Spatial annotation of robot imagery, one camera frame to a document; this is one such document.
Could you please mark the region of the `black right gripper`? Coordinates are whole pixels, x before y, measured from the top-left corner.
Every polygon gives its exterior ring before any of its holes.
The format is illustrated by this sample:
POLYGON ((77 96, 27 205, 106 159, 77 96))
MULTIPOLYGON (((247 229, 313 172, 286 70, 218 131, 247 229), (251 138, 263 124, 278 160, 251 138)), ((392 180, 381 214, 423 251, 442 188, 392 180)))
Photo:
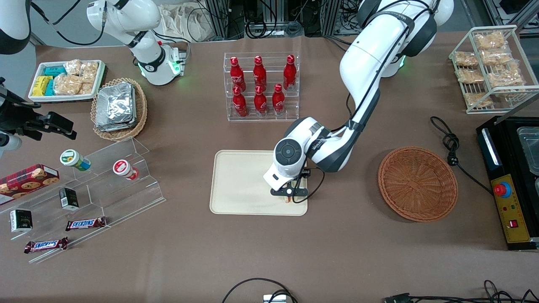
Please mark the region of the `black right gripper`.
MULTIPOLYGON (((46 116, 36 113, 34 110, 42 107, 41 104, 14 104, 4 102, 0 107, 0 130, 2 132, 19 136, 27 136, 33 140, 41 140, 42 132, 50 133, 51 129, 46 122, 46 116)), ((49 126, 58 129, 58 133, 69 140, 77 138, 77 132, 73 130, 74 123, 64 116, 49 112, 49 126)))

